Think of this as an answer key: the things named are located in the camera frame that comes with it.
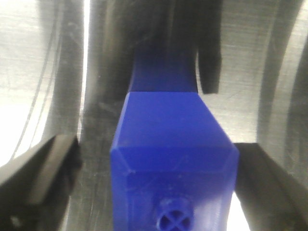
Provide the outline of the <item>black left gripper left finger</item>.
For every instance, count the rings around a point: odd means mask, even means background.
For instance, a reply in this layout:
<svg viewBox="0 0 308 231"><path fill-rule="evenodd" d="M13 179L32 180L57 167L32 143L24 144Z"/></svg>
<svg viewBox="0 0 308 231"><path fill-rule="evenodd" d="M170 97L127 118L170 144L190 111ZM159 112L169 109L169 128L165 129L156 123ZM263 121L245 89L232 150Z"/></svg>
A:
<svg viewBox="0 0 308 231"><path fill-rule="evenodd" d="M82 168L75 135L42 140L0 168L0 229L58 231Z"/></svg>

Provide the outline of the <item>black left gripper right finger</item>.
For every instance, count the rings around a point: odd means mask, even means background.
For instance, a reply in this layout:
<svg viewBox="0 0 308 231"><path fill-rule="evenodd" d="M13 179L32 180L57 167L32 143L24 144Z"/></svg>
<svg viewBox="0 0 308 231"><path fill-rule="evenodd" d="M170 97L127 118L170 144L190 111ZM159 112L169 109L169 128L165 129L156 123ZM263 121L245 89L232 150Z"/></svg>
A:
<svg viewBox="0 0 308 231"><path fill-rule="evenodd" d="M306 231L308 190L258 143L236 143L235 192L252 231Z"/></svg>

